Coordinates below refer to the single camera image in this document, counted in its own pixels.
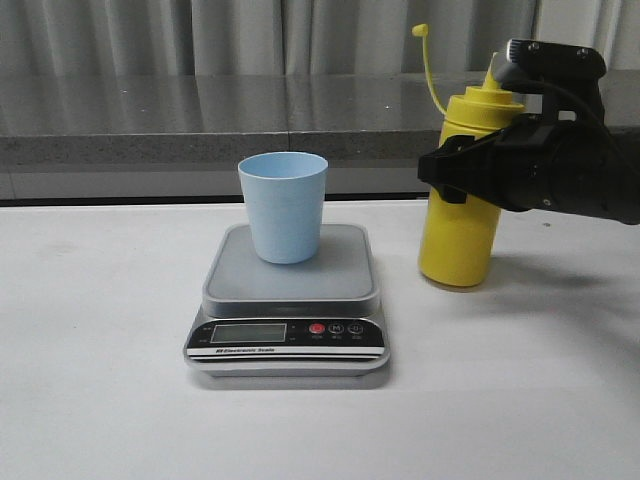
yellow bottle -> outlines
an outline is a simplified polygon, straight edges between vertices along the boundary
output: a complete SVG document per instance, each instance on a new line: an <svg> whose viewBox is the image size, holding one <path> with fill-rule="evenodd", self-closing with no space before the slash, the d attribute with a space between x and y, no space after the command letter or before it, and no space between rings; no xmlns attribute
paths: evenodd
<svg viewBox="0 0 640 480"><path fill-rule="evenodd" d="M487 72L481 87L467 87L464 95L449 99L440 144L452 135L480 138L511 123L524 106L513 101L511 92L500 89ZM435 189L429 194L418 265L435 282L472 287L487 275L500 208L467 195L466 203L442 200Z"/></svg>

cup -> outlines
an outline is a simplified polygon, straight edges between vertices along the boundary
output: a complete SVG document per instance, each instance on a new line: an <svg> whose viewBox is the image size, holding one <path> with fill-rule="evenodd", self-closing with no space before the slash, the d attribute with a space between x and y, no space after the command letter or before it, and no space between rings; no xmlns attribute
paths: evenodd
<svg viewBox="0 0 640 480"><path fill-rule="evenodd" d="M260 258L298 263L320 244L327 161L312 153L273 152L238 164L251 238Z"/></svg>

yellow nozzle cap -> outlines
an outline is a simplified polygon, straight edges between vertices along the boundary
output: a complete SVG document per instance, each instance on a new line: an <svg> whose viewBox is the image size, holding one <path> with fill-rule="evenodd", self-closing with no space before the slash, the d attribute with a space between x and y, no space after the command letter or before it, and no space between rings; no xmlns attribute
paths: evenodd
<svg viewBox="0 0 640 480"><path fill-rule="evenodd" d="M411 34L414 37L426 37L427 35L429 35L429 25L427 25L426 23L416 25L411 29Z"/></svg>
<svg viewBox="0 0 640 480"><path fill-rule="evenodd" d="M491 73L491 68L493 67L493 59L496 58L496 53L491 57L491 63L489 64L489 68L487 69L487 74L484 77L484 82L482 83L483 90L500 90L500 84L497 82L495 78L493 78L493 74Z"/></svg>

digital kitchen scale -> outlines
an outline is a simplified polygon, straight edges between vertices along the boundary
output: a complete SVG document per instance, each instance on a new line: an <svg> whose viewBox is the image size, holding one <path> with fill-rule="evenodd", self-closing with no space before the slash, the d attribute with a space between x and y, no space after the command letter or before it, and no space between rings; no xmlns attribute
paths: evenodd
<svg viewBox="0 0 640 480"><path fill-rule="evenodd" d="M279 265L257 256L248 225L230 228L184 356L214 378L379 373L389 343L366 231L324 224L313 258Z"/></svg>

gray countertop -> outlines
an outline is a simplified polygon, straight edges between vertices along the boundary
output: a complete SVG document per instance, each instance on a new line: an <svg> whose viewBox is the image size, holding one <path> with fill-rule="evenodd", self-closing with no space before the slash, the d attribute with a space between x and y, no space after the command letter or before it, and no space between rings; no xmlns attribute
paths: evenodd
<svg viewBox="0 0 640 480"><path fill-rule="evenodd" d="M446 100L481 79L435 80ZM639 80L601 81L614 131L640 132ZM0 199L238 194L237 162L275 150L326 156L330 193L421 191L441 123L421 74L4 77Z"/></svg>

